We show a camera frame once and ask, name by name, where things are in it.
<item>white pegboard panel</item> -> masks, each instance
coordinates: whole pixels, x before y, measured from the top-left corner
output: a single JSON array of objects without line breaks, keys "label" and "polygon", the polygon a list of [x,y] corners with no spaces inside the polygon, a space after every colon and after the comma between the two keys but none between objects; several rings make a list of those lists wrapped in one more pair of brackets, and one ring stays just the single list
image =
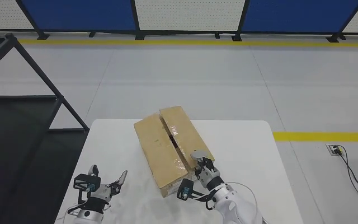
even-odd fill
[{"label": "white pegboard panel", "polygon": [[358,32],[358,13],[352,18],[343,32]]},{"label": "white pegboard panel", "polygon": [[0,0],[0,30],[33,29],[15,0]]},{"label": "white pegboard panel", "polygon": [[245,0],[135,0],[141,30],[235,31]]}]

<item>power outlet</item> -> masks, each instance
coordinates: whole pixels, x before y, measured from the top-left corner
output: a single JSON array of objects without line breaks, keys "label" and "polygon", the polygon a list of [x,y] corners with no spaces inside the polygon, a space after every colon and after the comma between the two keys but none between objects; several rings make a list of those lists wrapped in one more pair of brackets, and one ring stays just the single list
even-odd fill
[{"label": "power outlet", "polygon": [[[326,144],[326,146],[327,146],[327,149],[328,149],[329,153],[331,154],[331,156],[340,156],[338,153],[335,153],[335,149],[337,147],[336,144]],[[345,156],[342,149],[340,147],[338,147],[338,149],[342,152],[342,156]]]}]

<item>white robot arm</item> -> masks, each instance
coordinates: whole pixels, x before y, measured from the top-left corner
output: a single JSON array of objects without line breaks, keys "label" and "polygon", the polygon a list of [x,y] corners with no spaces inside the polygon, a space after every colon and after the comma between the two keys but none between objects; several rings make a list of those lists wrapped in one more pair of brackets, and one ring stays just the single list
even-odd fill
[{"label": "white robot arm", "polygon": [[[197,162],[195,175],[204,188],[210,193],[203,195],[193,190],[194,182],[189,179],[183,179],[177,198],[187,200],[192,198],[206,203],[208,210],[217,210],[223,216],[223,224],[263,224],[267,223],[257,209],[257,204],[240,197],[229,184],[226,184],[220,177],[219,170],[214,166],[211,159],[206,157],[203,151],[196,151],[191,157]],[[208,201],[212,200],[214,205],[209,208]]]},{"label": "white robot arm", "polygon": [[[101,184],[96,165],[91,166],[88,174],[79,174],[74,178],[73,187],[79,190],[78,205],[67,210],[67,213],[76,216],[74,224],[101,224],[105,206],[120,193],[127,176],[124,171],[121,177],[111,184]],[[87,193],[87,200],[82,200],[82,193]]]}]

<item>white table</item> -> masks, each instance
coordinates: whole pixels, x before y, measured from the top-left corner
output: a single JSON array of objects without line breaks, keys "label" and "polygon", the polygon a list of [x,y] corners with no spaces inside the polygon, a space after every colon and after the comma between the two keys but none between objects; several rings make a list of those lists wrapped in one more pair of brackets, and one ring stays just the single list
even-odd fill
[{"label": "white table", "polygon": [[[121,193],[112,198],[112,207],[102,223],[221,223],[217,211],[204,203],[186,202],[172,194],[162,198],[140,147],[133,124],[138,120],[98,119],[92,124],[73,174],[86,174],[91,165],[100,171],[101,183],[111,183],[128,170]],[[193,120],[195,128],[215,157],[215,166],[224,181],[248,185],[258,207],[271,224],[303,224],[270,126],[263,121]],[[246,199],[251,193],[233,187]],[[196,182],[194,189],[206,192]],[[78,190],[69,184],[58,217],[77,202]],[[66,216],[65,223],[72,223]]]}]

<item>blue partition panel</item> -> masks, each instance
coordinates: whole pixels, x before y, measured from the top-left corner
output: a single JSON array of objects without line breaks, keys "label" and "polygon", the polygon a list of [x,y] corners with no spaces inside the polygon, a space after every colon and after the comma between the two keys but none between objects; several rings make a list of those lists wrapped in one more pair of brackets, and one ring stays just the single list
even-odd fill
[{"label": "blue partition panel", "polygon": [[358,0],[250,0],[243,32],[338,32]]},{"label": "blue partition panel", "polygon": [[135,30],[130,0],[22,0],[42,30]]}]

